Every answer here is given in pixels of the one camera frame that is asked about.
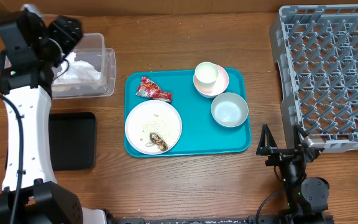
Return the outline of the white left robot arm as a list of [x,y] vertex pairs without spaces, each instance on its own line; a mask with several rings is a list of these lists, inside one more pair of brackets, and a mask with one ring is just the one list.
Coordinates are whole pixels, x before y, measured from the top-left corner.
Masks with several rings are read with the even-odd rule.
[[58,185],[50,158],[48,120],[53,68],[82,39],[79,20],[51,24],[32,4],[0,17],[0,99],[8,119],[0,223],[113,223],[107,210],[88,209]]

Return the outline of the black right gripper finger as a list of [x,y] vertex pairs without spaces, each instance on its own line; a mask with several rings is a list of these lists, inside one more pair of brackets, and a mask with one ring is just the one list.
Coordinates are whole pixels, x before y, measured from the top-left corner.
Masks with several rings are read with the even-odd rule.
[[293,138],[295,149],[308,147],[308,135],[299,124],[293,125]]
[[272,136],[272,133],[267,124],[262,125],[261,137],[257,150],[272,150],[278,149],[277,144]]

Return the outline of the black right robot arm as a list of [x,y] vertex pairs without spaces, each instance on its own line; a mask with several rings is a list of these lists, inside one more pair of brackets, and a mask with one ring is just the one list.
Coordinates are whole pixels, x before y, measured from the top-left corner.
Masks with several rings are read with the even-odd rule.
[[[269,129],[264,124],[256,154],[266,156],[265,165],[272,166],[276,178],[283,188],[268,196],[255,215],[256,223],[334,223],[332,216],[326,216],[328,209],[329,183],[324,178],[308,177],[307,164],[317,159],[324,151],[323,141],[313,139],[300,125],[293,126],[294,147],[280,149]],[[275,196],[285,193],[288,208],[276,217],[263,218],[263,206]]]

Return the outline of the white napkin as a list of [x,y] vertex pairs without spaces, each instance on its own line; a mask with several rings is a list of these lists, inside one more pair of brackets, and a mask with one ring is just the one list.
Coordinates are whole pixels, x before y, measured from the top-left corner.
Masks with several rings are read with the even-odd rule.
[[53,79],[53,86],[69,87],[70,85],[95,84],[101,81],[101,72],[84,60],[76,60],[76,53],[69,53],[61,64],[62,70]]

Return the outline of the red snack wrapper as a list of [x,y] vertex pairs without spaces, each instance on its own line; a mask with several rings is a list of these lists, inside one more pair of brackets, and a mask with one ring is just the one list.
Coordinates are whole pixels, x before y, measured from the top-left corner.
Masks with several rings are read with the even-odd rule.
[[142,77],[136,90],[136,95],[153,100],[160,100],[167,103],[172,102],[172,94],[163,91],[155,82],[147,77]]

